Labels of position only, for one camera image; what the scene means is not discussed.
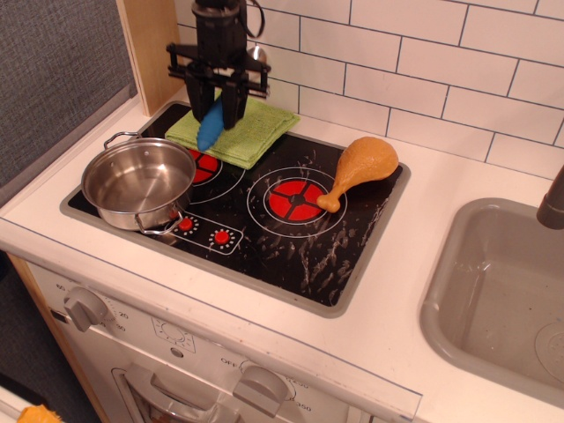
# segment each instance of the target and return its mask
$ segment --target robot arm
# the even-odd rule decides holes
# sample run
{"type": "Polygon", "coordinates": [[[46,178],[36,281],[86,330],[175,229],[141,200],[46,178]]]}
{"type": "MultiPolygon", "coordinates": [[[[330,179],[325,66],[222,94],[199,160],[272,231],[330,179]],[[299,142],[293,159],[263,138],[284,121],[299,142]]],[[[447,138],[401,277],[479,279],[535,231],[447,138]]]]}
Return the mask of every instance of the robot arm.
{"type": "Polygon", "coordinates": [[[170,44],[169,75],[184,79],[194,117],[201,122],[212,107],[215,87],[221,88],[224,128],[229,130],[245,114],[249,94],[266,97],[268,72],[271,67],[259,62],[247,52],[247,35],[256,38],[264,28],[263,9],[261,27],[255,36],[247,27],[245,0],[195,0],[192,12],[196,15],[197,45],[170,44]],[[178,57],[191,62],[178,64],[178,57]],[[219,73],[216,70],[232,70],[219,73]],[[260,74],[260,82],[249,80],[249,71],[260,74]]]}

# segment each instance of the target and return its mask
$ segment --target gray knob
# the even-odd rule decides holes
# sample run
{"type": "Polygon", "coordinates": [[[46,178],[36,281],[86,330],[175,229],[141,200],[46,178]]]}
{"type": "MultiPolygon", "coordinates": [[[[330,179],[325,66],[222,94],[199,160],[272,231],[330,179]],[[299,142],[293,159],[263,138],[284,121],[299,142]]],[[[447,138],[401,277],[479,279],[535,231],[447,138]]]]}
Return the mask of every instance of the gray knob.
{"type": "Polygon", "coordinates": [[[274,417],[288,395],[288,387],[270,370],[247,367],[235,386],[233,396],[269,417],[274,417]]]}
{"type": "Polygon", "coordinates": [[[64,298],[64,309],[81,332],[86,332],[93,324],[101,323],[108,313],[104,301],[95,293],[80,287],[71,289],[64,298]]]}

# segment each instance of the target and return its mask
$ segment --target gray sink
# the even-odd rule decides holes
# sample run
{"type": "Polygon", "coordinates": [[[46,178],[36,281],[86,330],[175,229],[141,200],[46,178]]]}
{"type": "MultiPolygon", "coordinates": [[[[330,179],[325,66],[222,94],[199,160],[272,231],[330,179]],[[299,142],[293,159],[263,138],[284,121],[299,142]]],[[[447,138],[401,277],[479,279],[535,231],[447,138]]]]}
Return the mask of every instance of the gray sink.
{"type": "Polygon", "coordinates": [[[564,231],[499,198],[456,215],[421,309],[447,361],[564,408],[564,231]]]}

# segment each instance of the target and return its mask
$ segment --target green towel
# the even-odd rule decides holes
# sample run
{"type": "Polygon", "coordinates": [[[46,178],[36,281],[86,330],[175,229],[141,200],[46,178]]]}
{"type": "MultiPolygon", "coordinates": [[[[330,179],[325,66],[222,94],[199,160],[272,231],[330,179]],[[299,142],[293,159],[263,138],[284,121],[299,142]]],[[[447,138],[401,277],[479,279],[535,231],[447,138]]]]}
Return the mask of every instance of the green towel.
{"type": "MultiPolygon", "coordinates": [[[[300,118],[292,112],[249,98],[245,115],[234,128],[224,130],[205,153],[243,169],[251,169],[274,141],[290,130],[300,118]]],[[[197,150],[200,123],[188,112],[165,134],[165,138],[197,150]]]]}

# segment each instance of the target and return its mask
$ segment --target stovetop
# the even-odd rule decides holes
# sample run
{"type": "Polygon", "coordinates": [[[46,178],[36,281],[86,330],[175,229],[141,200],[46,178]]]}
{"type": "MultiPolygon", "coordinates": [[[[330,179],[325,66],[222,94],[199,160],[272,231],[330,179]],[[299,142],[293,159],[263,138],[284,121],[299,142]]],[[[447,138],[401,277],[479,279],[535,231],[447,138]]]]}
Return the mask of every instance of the stovetop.
{"type": "MultiPolygon", "coordinates": [[[[165,132],[189,112],[171,104],[141,131],[165,132]]],[[[167,235],[142,235],[106,224],[80,187],[62,211],[160,254],[325,316],[342,313],[375,251],[409,169],[344,194],[341,209],[315,204],[333,184],[342,149],[285,134],[250,170],[191,151],[197,175],[186,219],[167,235]]],[[[377,271],[371,275],[377,283],[377,271]]]]}

